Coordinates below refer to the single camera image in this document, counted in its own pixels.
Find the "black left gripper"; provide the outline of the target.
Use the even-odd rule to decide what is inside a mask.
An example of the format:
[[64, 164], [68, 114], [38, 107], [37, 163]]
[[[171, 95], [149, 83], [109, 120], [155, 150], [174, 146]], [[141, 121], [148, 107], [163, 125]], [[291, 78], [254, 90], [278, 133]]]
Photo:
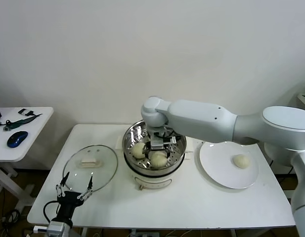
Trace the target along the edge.
[[75, 208], [82, 206], [84, 201], [87, 200], [93, 193], [93, 176], [90, 177], [87, 189], [83, 193], [64, 191], [64, 186], [69, 177], [69, 172], [62, 178], [60, 184], [55, 186], [57, 193], [57, 202], [60, 204], [60, 208], [56, 217], [54, 218], [57, 222], [72, 223], [72, 216]]

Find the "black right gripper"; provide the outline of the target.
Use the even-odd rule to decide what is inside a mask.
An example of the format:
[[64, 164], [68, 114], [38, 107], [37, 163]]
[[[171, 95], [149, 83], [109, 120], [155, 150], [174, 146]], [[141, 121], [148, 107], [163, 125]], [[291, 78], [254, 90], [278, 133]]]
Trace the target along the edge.
[[144, 155], [149, 154], [149, 152], [154, 151], [165, 151], [167, 154], [167, 158], [171, 158], [173, 156], [173, 145], [169, 145], [169, 143], [165, 143], [162, 141], [150, 141], [149, 145], [144, 145], [142, 148], [142, 153]]

